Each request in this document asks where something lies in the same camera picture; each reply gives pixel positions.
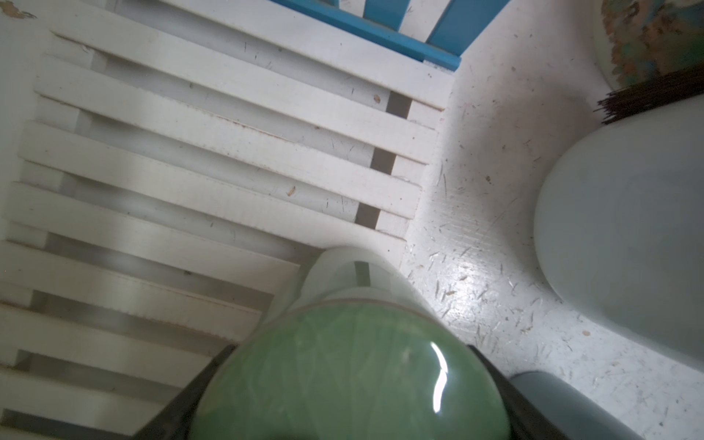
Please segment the blue small tea canister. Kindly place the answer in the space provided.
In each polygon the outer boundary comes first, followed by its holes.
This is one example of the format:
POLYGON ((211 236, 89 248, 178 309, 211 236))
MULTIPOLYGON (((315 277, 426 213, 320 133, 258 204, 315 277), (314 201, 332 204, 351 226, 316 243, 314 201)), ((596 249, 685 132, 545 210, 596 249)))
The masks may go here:
POLYGON ((513 376, 510 383, 568 439, 643 439, 594 401, 552 374, 524 372, 513 376))

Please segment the green small tea canister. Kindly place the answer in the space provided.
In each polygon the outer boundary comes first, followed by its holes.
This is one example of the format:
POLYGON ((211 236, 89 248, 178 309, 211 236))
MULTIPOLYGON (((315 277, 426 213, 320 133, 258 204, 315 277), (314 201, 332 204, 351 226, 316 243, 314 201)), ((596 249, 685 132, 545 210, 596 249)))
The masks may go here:
POLYGON ((216 372, 192 439, 507 439, 478 357, 385 258, 304 267, 216 372))

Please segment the white painted porcelain jar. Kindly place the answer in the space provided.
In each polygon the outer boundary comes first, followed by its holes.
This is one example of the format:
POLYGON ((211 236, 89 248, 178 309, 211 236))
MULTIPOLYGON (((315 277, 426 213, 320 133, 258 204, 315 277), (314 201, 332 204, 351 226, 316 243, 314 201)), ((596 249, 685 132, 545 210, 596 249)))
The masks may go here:
POLYGON ((610 330, 703 366, 703 68, 610 93, 602 126, 541 188, 533 237, 557 295, 610 330))

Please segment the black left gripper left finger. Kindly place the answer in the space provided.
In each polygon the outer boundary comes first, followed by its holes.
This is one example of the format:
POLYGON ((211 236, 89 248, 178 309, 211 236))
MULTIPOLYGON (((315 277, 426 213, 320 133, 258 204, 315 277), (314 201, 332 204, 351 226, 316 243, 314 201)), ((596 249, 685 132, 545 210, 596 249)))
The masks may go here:
POLYGON ((137 431, 133 440, 186 439, 198 403, 216 372, 238 345, 226 346, 155 417, 137 431))

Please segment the cream jar with brown lid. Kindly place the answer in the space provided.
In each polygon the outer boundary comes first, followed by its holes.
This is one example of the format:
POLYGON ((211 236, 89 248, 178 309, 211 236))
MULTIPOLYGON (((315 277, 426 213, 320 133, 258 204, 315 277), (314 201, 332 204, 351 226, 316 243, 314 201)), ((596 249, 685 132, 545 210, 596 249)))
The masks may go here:
POLYGON ((703 62, 701 1, 594 3, 597 64, 614 90, 703 62))

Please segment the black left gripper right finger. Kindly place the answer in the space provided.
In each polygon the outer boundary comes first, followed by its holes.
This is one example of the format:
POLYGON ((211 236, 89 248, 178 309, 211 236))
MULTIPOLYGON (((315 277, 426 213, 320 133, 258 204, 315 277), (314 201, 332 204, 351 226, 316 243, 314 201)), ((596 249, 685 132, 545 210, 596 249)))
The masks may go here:
POLYGON ((553 425, 546 416, 530 403, 509 380, 472 345, 467 345, 480 360, 494 381, 511 425, 511 438, 522 440, 568 440, 568 437, 553 425))

